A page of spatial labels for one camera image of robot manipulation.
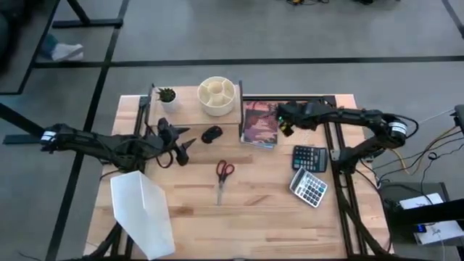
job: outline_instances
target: black mouse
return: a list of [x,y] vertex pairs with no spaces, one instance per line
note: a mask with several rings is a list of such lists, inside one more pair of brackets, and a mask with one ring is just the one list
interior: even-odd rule
[[203,132],[202,141],[205,142],[206,144],[211,144],[212,140],[221,136],[222,134],[223,134],[223,130],[219,128],[219,126],[214,125],[208,128],[205,132]]

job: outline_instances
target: round container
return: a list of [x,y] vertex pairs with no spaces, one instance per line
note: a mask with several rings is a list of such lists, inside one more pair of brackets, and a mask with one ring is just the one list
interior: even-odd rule
[[231,112],[235,99],[235,86],[224,77],[210,77],[198,87],[198,100],[203,110],[211,116],[223,116]]

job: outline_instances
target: black calculator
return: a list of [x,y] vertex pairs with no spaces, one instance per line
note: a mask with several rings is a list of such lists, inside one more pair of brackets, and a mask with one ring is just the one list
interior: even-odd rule
[[312,173],[324,173],[327,170],[328,152],[326,148],[295,146],[291,159],[291,168],[303,167]]

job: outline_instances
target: succulent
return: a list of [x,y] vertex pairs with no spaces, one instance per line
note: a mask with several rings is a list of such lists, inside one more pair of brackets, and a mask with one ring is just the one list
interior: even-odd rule
[[157,94],[161,102],[172,102],[175,98],[175,92],[171,88],[160,88]]

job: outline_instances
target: scissors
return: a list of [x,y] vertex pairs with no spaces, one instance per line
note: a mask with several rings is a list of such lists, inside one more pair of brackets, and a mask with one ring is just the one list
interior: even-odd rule
[[216,205],[220,206],[223,199],[224,182],[226,178],[232,174],[235,167],[232,164],[228,164],[224,159],[220,160],[216,166],[216,174],[219,177],[219,191],[217,192]]

